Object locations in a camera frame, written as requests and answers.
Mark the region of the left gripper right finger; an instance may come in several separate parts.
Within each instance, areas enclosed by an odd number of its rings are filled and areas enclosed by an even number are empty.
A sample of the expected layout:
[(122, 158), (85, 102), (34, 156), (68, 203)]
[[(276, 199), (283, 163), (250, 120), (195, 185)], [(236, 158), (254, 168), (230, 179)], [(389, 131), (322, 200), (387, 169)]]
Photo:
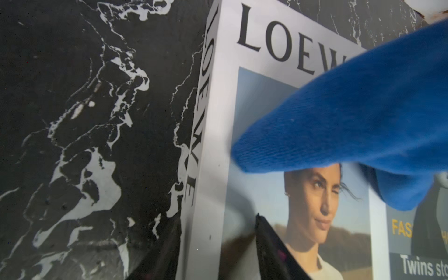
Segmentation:
[(265, 217), (255, 217), (255, 235), (262, 280), (310, 280)]

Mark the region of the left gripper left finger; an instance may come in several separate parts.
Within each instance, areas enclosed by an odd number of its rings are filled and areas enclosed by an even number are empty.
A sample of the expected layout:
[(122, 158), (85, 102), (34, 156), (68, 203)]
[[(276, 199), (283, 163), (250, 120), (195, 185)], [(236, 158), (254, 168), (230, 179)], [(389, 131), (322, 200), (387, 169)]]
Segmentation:
[(175, 280), (182, 236), (180, 214), (173, 216), (128, 280)]

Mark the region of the LOEWE white magazine book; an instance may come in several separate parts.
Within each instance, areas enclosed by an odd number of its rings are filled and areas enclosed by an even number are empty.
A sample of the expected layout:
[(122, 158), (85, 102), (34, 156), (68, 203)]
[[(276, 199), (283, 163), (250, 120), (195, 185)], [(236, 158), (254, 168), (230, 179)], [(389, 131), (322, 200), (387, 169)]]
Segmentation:
[(322, 280), (388, 280), (386, 206), (358, 164), (313, 168), (308, 186), (342, 182), (334, 198), (290, 192), (282, 172), (249, 174), (234, 142), (300, 87), (362, 47), (278, 1), (214, 1), (204, 30), (184, 179), (180, 280), (260, 278), (256, 216), (284, 237), (288, 221), (317, 243)]

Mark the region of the grey Twins story book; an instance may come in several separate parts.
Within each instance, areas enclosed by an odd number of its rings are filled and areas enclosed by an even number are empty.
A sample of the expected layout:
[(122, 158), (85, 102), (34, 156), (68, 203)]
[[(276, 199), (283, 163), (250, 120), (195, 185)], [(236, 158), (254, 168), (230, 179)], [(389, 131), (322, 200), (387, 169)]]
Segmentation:
[(437, 174), (424, 200), (413, 210), (386, 208), (390, 278), (448, 278), (448, 174)]

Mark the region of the blue microfibre cloth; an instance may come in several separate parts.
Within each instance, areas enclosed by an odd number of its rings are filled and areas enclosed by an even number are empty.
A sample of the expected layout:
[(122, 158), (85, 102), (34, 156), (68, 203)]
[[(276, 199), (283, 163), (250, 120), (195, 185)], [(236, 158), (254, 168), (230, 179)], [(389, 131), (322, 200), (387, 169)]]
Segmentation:
[(448, 23), (350, 59), (250, 126), (231, 151), (248, 173), (357, 162), (383, 201), (418, 206), (448, 168)]

